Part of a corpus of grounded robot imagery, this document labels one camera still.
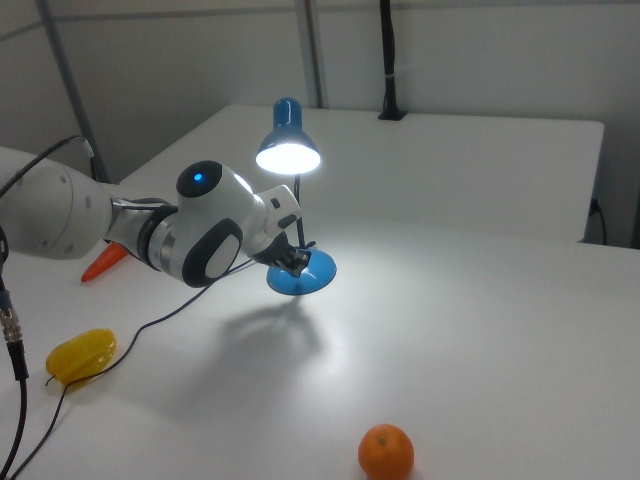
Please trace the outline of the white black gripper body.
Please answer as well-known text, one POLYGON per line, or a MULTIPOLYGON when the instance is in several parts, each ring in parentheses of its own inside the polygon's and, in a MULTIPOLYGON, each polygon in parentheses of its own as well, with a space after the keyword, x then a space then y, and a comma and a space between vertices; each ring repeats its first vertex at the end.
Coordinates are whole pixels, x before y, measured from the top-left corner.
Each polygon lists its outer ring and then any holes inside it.
POLYGON ((286 229, 301 218, 301 208, 286 185, 251 193, 248 220, 248 256, 258 263, 278 266, 277 258, 295 250, 286 229))

